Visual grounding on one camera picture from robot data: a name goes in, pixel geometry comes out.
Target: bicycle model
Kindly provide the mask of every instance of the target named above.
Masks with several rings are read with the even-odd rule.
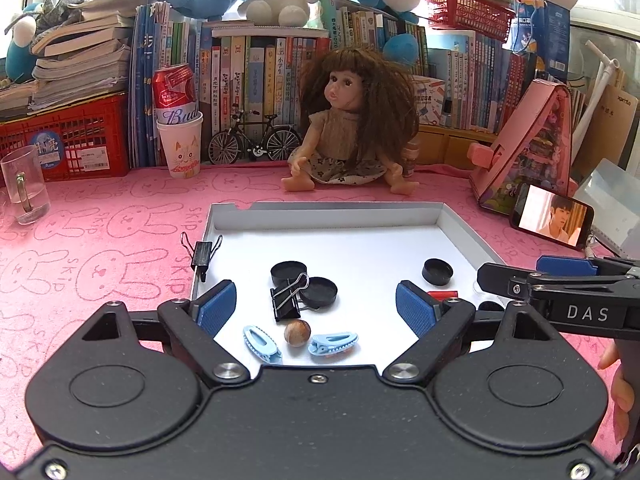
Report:
[[[267,155],[270,160],[287,160],[291,152],[302,143],[292,125],[273,125],[277,114],[267,114],[264,116],[265,121],[257,123],[242,122],[244,110],[238,110],[238,105],[233,106],[235,113],[231,118],[234,124],[228,131],[214,134],[209,143],[209,160],[212,164],[233,164],[242,154],[248,155],[251,160],[263,155]],[[250,110],[250,113],[260,115],[256,110]],[[244,134],[247,126],[263,126],[260,142],[256,144]]]

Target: red plastic basket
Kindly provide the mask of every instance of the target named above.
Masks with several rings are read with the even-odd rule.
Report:
[[[124,176],[129,172],[126,125],[126,94],[60,108],[0,124],[0,158],[36,144],[47,182]]]
[[[486,0],[425,0],[433,28],[471,29],[507,41],[515,12]]]

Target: blue gripper pad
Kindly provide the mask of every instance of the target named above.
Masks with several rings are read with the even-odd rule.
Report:
[[[536,270],[552,276],[596,276],[598,268],[586,258],[540,256]]]
[[[396,310],[418,337],[425,335],[438,321],[434,307],[428,303],[429,298],[412,282],[405,280],[396,287]]]
[[[236,310],[236,284],[229,282],[208,299],[198,311],[197,325],[215,337]]]

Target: blue hair clip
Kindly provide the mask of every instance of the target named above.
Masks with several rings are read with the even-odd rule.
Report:
[[[358,334],[355,332],[340,332],[337,334],[315,335],[308,346],[311,355],[322,356],[337,354],[356,344]]]
[[[257,326],[249,325],[242,329],[244,342],[258,358],[267,364],[281,364],[282,353],[275,341]]]

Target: human hand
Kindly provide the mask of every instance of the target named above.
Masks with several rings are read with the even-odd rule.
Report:
[[[291,161],[291,176],[299,176],[300,171],[302,171],[300,169],[300,166],[306,161],[308,161],[308,158],[306,158],[306,156],[297,156],[296,158],[294,158]]]
[[[620,359],[618,348],[612,342],[603,352],[598,363],[598,370],[609,368]],[[622,376],[622,367],[618,366],[611,382],[611,399],[613,400],[613,432],[616,443],[620,442],[629,431],[628,412],[634,405],[636,395],[629,383]]]

